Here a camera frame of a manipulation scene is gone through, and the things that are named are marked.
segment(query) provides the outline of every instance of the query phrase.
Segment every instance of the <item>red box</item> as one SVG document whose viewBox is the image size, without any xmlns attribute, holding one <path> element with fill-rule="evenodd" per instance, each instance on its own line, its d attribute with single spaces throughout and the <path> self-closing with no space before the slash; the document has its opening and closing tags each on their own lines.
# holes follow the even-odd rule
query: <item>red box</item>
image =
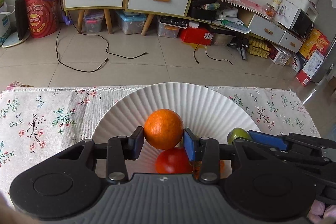
<svg viewBox="0 0 336 224">
<path fill-rule="evenodd" d="M 192 28 L 182 29 L 180 31 L 180 38 L 183 42 L 194 43 L 209 46 L 213 39 L 213 33 L 209 33 L 206 28 Z"/>
</svg>

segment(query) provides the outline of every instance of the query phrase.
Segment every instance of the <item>cardboard box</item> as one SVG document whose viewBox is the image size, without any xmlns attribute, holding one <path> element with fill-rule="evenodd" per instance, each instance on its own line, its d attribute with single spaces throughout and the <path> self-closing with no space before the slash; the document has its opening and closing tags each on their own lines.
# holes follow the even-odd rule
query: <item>cardboard box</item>
<svg viewBox="0 0 336 224">
<path fill-rule="evenodd" d="M 267 43 L 267 46 L 270 48 L 270 52 L 268 57 L 272 60 L 273 63 L 279 64 L 279 65 L 286 65 L 289 58 L 292 56 L 291 53 L 280 47 L 276 46 L 272 43 Z"/>
<path fill-rule="evenodd" d="M 214 34 L 209 33 L 206 28 L 192 28 L 181 29 L 180 38 L 183 42 L 194 43 L 209 46 L 213 39 Z"/>
<path fill-rule="evenodd" d="M 303 43 L 299 53 L 302 54 L 307 60 L 313 55 L 313 53 L 318 50 L 323 56 L 327 55 L 330 42 L 319 30 L 314 29 L 310 37 Z"/>
<path fill-rule="evenodd" d="M 308 85 L 310 80 L 322 65 L 323 60 L 324 56 L 320 53 L 320 51 L 315 50 L 303 69 L 296 75 L 296 78 L 302 85 Z"/>
<path fill-rule="evenodd" d="M 293 55 L 292 68 L 295 72 L 303 69 L 305 64 L 311 58 L 312 54 L 317 50 L 323 56 L 328 53 L 330 42 L 319 30 L 314 29 L 310 37 L 303 43 L 299 52 Z"/>
</svg>

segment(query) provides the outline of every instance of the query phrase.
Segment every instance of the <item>snack box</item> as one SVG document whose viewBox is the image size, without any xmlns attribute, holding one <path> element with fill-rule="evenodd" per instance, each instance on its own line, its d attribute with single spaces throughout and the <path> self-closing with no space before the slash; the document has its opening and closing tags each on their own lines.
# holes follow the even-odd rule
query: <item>snack box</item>
<svg viewBox="0 0 336 224">
<path fill-rule="evenodd" d="M 287 61 L 292 56 L 291 53 L 288 50 L 272 43 L 267 43 L 267 45 L 270 48 L 268 58 L 270 58 L 275 64 L 282 66 L 286 65 Z"/>
<path fill-rule="evenodd" d="M 318 50 L 323 56 L 326 56 L 329 45 L 330 42 L 327 37 L 319 30 L 314 29 L 311 32 L 310 37 L 301 46 L 299 53 L 301 53 L 307 60 L 310 59 L 316 50 Z"/>
</svg>

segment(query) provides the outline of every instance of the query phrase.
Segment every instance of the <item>wooden leg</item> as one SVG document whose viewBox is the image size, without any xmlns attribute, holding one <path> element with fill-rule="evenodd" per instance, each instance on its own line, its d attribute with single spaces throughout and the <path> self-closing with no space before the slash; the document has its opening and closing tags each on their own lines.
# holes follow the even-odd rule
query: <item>wooden leg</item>
<svg viewBox="0 0 336 224">
<path fill-rule="evenodd" d="M 109 32 L 109 34 L 113 34 L 110 10 L 109 9 L 104 9 L 104 14 L 105 14 L 107 31 Z"/>
<path fill-rule="evenodd" d="M 82 33 L 83 19 L 85 10 L 80 10 L 78 15 L 78 33 Z"/>
<path fill-rule="evenodd" d="M 149 28 L 149 25 L 152 23 L 153 17 L 154 17 L 154 15 L 152 15 L 152 14 L 148 15 L 148 17 L 146 19 L 146 22 L 145 22 L 145 25 L 142 28 L 142 32 L 141 32 L 142 36 L 146 35 L 147 30 Z"/>
</svg>

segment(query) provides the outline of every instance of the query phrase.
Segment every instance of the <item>orange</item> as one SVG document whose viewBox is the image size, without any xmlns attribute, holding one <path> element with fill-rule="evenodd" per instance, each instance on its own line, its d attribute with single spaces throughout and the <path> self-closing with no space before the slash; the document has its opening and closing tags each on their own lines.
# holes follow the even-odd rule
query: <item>orange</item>
<svg viewBox="0 0 336 224">
<path fill-rule="evenodd" d="M 147 142 L 157 149 L 171 149 L 183 136 L 183 121 L 170 109 L 159 109 L 149 115 L 144 125 Z"/>
</svg>

